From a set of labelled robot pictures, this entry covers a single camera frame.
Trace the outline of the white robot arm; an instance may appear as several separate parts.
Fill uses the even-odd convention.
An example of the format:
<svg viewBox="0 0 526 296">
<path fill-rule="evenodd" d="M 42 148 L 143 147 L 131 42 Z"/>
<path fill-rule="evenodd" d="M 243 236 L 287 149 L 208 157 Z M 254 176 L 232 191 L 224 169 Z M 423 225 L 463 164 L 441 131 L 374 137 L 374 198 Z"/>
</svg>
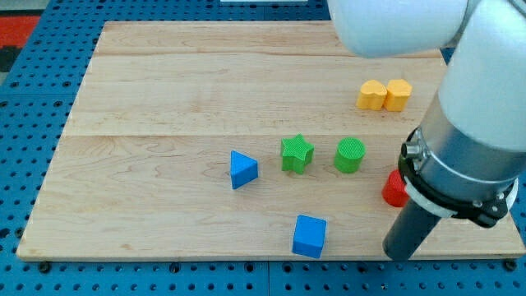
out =
<svg viewBox="0 0 526 296">
<path fill-rule="evenodd" d="M 410 258 L 443 218 L 495 226 L 525 170 L 524 2 L 329 0 L 328 8 L 340 41 L 358 56 L 454 50 L 401 147 L 409 199 L 385 236 L 385 254 Z"/>
</svg>

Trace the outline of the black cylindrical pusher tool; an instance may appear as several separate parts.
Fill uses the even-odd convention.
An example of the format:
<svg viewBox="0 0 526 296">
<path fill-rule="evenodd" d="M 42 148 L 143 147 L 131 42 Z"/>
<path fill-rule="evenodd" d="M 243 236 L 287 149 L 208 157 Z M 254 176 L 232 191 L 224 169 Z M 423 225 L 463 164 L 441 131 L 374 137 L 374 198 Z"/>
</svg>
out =
<svg viewBox="0 0 526 296">
<path fill-rule="evenodd" d="M 440 221 L 441 217 L 409 200 L 383 240 L 385 254 L 394 261 L 408 260 Z"/>
</svg>

